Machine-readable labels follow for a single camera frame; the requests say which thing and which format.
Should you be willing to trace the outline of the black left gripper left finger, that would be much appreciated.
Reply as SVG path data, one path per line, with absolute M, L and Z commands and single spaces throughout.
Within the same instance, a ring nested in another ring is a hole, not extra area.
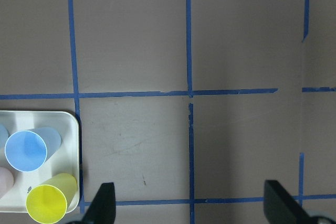
M 70 224 L 114 224 L 116 218 L 116 195 L 113 182 L 102 183 L 88 210 Z

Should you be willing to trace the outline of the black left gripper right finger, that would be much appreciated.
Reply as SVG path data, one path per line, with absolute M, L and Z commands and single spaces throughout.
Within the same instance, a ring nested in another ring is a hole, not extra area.
M 277 180 L 264 182 L 264 215 L 271 224 L 335 223 L 327 216 L 308 214 Z

